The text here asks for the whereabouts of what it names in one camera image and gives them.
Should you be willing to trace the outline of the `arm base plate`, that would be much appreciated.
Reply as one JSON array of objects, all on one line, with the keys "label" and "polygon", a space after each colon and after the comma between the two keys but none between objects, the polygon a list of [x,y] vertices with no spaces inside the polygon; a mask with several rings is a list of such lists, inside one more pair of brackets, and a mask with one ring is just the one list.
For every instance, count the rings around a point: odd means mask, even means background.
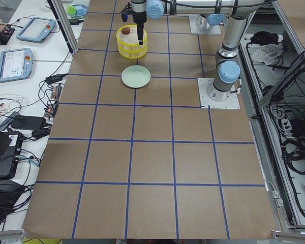
[{"label": "arm base plate", "polygon": [[218,91],[213,78],[198,78],[200,107],[202,109],[240,109],[238,95],[233,84],[230,91]]},{"label": "arm base plate", "polygon": [[189,15],[189,24],[191,34],[195,35],[213,35],[220,36],[221,29],[219,25],[210,25],[206,17],[203,17],[200,14],[190,14]]}]

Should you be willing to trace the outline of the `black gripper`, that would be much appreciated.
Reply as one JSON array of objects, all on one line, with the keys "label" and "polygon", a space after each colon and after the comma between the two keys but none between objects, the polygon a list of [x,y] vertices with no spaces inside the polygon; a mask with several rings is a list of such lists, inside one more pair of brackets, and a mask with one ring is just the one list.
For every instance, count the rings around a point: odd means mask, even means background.
[{"label": "black gripper", "polygon": [[139,45],[143,45],[144,24],[146,22],[146,0],[130,0],[120,13],[123,22],[127,22],[128,15],[133,16],[133,21],[137,24],[138,43]]}]

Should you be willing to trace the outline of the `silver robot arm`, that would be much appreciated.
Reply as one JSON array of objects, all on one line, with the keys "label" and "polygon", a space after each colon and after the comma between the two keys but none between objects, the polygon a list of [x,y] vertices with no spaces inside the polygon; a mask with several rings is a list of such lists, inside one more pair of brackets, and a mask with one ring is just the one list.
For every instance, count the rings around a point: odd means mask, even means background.
[{"label": "silver robot arm", "polygon": [[226,32],[216,53],[217,77],[209,86],[212,98],[230,93],[238,80],[240,67],[234,58],[238,55],[238,46],[248,25],[249,16],[268,1],[131,1],[121,10],[123,22],[133,16],[137,24],[137,37],[143,44],[143,30],[147,17],[157,20],[162,15],[177,14],[225,14],[228,16]]}]

